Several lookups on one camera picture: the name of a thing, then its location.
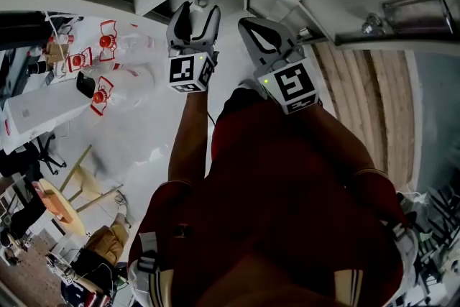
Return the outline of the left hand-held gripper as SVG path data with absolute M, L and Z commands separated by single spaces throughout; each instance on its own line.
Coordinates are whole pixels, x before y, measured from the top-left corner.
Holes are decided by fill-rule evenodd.
M 214 50 L 214 46 L 220 21 L 221 10 L 215 5 L 208 14 L 202 33 L 191 38 L 190 2 L 185 1 L 176 10 L 166 31 L 166 77 L 169 87 L 179 93 L 208 90 L 219 54 Z

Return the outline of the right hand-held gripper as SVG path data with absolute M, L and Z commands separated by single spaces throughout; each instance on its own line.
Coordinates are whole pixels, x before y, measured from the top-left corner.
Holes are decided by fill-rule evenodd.
M 319 102 L 316 72 L 311 59 L 283 24 L 256 17 L 241 18 L 238 30 L 255 65 L 265 65 L 271 55 L 282 55 L 254 72 L 256 81 L 285 114 Z

